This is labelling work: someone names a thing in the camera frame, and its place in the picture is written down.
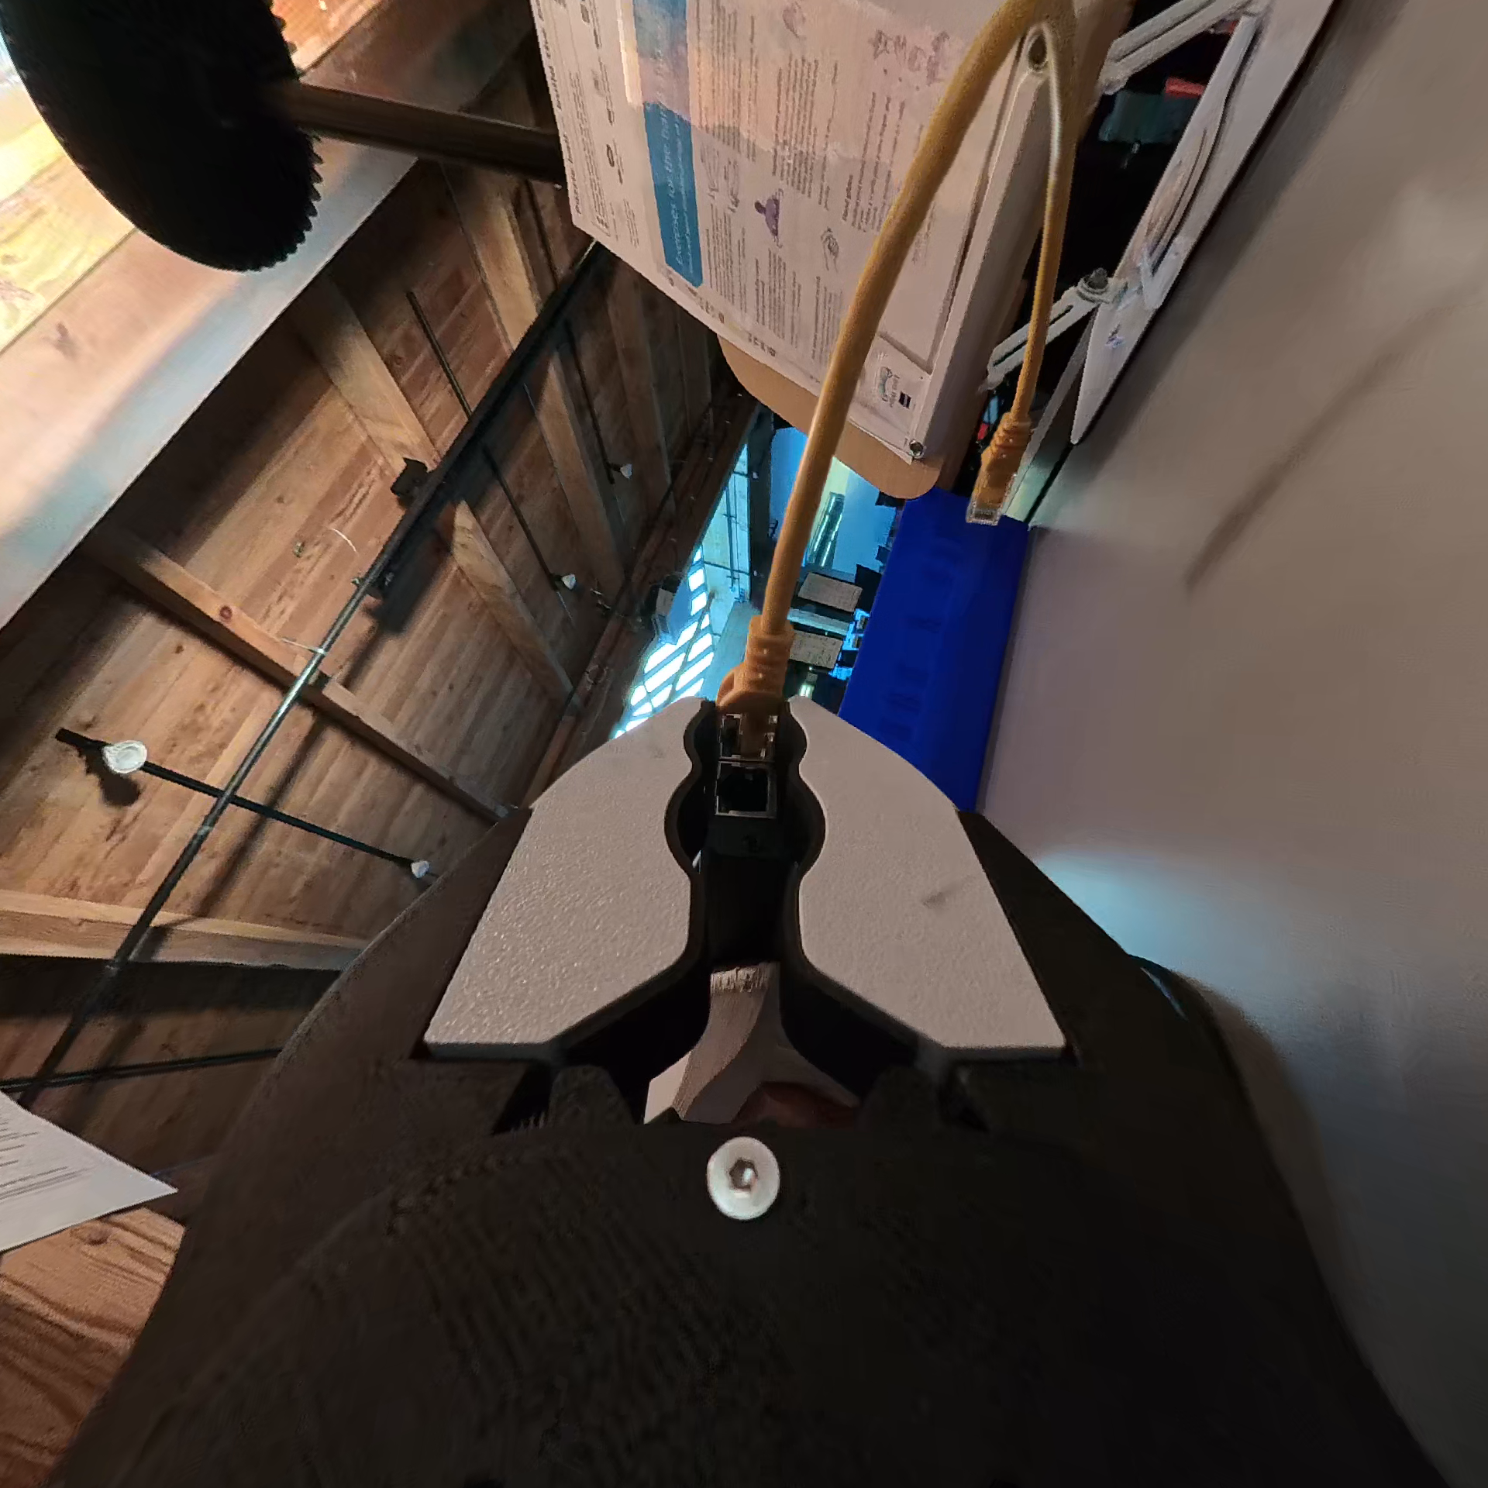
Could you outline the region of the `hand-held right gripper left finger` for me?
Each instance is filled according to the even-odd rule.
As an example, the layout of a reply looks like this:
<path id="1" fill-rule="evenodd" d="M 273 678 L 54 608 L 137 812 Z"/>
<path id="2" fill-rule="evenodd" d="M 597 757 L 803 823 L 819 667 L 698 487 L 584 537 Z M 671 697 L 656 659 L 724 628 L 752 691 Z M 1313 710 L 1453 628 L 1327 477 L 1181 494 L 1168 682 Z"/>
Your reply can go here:
<path id="1" fill-rule="evenodd" d="M 443 1057 L 672 1063 L 709 991 L 698 857 L 714 705 L 684 697 L 532 806 L 424 1030 Z"/>

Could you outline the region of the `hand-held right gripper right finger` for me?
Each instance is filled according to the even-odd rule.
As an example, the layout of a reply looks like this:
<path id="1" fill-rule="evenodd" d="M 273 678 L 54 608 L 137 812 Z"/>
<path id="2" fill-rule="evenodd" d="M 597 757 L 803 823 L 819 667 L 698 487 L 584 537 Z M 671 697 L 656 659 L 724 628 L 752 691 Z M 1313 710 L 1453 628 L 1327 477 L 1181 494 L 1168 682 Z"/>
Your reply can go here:
<path id="1" fill-rule="evenodd" d="M 798 773 L 822 844 L 798 888 L 804 967 L 917 1063 L 1057 1057 L 1038 986 L 955 801 L 900 753 L 810 697 Z"/>

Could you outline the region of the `black power adapter brick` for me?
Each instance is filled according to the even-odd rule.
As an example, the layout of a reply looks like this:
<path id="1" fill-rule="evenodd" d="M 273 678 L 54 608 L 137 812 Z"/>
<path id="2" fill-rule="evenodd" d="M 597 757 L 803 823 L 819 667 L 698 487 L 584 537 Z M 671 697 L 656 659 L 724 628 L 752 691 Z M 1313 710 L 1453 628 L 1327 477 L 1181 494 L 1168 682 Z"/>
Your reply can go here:
<path id="1" fill-rule="evenodd" d="M 710 971 L 776 961 L 788 885 L 804 844 L 791 785 L 791 723 L 714 710 L 702 797 L 702 925 Z"/>

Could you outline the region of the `white desk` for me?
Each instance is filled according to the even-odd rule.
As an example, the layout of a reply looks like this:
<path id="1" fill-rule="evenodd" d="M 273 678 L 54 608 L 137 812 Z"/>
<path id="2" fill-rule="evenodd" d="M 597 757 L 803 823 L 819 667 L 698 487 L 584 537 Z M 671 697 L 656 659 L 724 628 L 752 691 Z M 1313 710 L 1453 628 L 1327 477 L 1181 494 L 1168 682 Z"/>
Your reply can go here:
<path id="1" fill-rule="evenodd" d="M 1230 1040 L 1486 1486 L 1486 1 L 1335 1 L 1052 477 L 982 809 Z"/>

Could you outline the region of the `blue plastic bin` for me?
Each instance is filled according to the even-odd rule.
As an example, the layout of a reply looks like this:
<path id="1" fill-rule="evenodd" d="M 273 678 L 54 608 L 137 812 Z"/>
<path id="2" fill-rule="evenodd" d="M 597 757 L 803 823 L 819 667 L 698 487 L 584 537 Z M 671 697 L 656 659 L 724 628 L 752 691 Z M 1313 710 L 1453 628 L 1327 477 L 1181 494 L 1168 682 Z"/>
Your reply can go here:
<path id="1" fill-rule="evenodd" d="M 839 719 L 977 809 L 1031 527 L 966 509 L 939 487 L 903 505 Z"/>

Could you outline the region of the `tan wooden board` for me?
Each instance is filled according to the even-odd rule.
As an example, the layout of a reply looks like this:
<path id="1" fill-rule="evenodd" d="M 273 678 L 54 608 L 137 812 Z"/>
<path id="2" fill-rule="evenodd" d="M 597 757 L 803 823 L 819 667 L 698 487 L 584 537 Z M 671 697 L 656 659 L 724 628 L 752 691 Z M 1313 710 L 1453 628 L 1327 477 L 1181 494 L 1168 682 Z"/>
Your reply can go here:
<path id="1" fill-rule="evenodd" d="M 818 405 L 814 394 L 788 380 L 772 365 L 733 346 L 722 332 L 715 335 L 738 384 L 757 401 L 766 405 L 772 414 L 780 414 L 799 433 L 810 433 Z M 941 484 L 951 454 L 941 451 L 919 461 L 900 457 L 900 452 L 884 444 L 875 434 L 869 434 L 855 424 L 845 424 L 834 444 L 834 461 L 845 463 L 853 472 L 863 476 L 870 486 L 888 494 L 890 497 L 912 500 Z"/>

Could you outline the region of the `white paper sheet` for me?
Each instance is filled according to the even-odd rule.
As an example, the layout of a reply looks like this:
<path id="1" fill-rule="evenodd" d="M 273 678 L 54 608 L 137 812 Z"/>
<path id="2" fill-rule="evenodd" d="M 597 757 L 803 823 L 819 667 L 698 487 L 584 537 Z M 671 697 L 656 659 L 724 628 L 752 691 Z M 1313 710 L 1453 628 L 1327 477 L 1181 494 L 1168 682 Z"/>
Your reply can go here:
<path id="1" fill-rule="evenodd" d="M 2 1096 L 2 1255 L 174 1191 Z"/>

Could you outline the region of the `white box with printed label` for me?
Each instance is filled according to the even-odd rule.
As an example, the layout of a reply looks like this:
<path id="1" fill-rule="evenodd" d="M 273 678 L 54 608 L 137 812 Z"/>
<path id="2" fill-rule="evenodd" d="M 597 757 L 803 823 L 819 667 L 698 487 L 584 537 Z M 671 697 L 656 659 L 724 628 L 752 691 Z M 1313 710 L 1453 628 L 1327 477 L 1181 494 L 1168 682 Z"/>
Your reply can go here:
<path id="1" fill-rule="evenodd" d="M 1001 1 L 532 1 L 574 222 L 804 424 L 869 249 Z M 948 463 L 1039 228 L 1047 17 L 1014 33 L 865 353 L 850 424 Z"/>

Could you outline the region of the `black round gear disc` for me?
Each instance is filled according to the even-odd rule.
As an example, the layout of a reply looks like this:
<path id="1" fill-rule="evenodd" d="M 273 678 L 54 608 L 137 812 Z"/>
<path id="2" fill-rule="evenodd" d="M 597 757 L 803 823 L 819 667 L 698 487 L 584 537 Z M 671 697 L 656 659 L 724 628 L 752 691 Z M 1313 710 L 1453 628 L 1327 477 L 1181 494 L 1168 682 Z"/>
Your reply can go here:
<path id="1" fill-rule="evenodd" d="M 566 179 L 552 129 L 300 81 L 269 1 L 2 1 L 2 41 L 83 176 L 216 270 L 269 270 L 300 248 L 317 136 Z"/>

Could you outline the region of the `wooden post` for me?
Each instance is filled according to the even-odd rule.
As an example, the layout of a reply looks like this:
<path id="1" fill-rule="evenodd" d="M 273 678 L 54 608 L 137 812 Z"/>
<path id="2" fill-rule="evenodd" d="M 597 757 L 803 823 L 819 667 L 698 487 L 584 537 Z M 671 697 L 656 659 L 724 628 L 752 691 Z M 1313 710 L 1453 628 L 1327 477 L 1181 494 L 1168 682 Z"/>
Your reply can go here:
<path id="1" fill-rule="evenodd" d="M 149 1207 L 2 1255 L 2 1486 L 41 1486 L 135 1349 L 181 1225 Z"/>

